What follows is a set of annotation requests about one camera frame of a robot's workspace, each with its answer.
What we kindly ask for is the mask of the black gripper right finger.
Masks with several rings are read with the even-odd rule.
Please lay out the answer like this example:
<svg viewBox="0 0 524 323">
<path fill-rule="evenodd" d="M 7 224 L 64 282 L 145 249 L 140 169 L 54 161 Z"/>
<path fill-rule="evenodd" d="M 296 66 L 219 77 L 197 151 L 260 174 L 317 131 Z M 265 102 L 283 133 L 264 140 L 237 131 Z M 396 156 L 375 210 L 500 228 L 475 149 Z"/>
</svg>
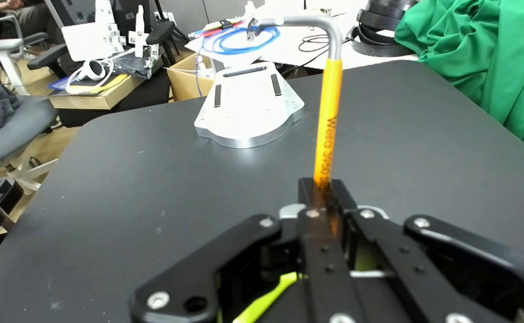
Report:
<svg viewBox="0 0 524 323">
<path fill-rule="evenodd" d="M 432 215 L 396 224 L 339 179 L 328 201 L 348 267 L 378 269 L 413 323 L 524 323 L 524 253 Z"/>
</svg>

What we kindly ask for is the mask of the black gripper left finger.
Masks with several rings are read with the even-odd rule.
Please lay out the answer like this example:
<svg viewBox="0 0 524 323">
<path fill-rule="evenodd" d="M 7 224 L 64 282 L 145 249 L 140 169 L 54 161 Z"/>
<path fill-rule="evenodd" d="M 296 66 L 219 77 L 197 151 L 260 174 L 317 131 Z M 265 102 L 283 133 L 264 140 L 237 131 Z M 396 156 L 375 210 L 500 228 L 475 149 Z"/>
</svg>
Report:
<svg viewBox="0 0 524 323">
<path fill-rule="evenodd" d="M 255 213 L 143 282 L 133 323 L 357 323 L 344 183 L 298 181 L 301 210 Z"/>
</svg>

